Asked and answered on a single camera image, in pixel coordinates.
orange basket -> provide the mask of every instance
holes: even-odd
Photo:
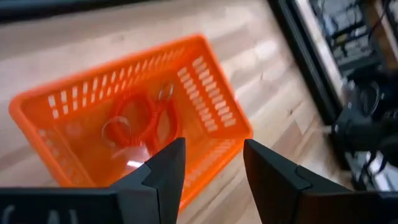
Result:
[[[202,35],[21,93],[9,112],[61,187],[106,187],[126,175],[127,158],[112,159],[113,149],[101,134],[115,99],[140,88],[155,100],[165,84],[174,86],[177,137],[185,137],[187,144],[183,209],[252,137]],[[167,118],[159,121],[158,134],[164,131]]]

